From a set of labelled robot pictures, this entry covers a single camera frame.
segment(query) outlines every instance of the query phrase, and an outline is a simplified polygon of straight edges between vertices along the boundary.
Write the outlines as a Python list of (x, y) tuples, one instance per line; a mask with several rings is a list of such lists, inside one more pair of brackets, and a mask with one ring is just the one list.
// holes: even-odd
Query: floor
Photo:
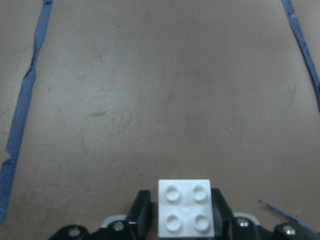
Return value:
[[(320, 73), (320, 2), (292, 2)], [(0, 1), (1, 161), (41, 8)], [(55, 0), (0, 239), (93, 232), (138, 190), (157, 202), (159, 179), (210, 179), (269, 230), (284, 220), (259, 200), (320, 231), (319, 156), (280, 0)]]

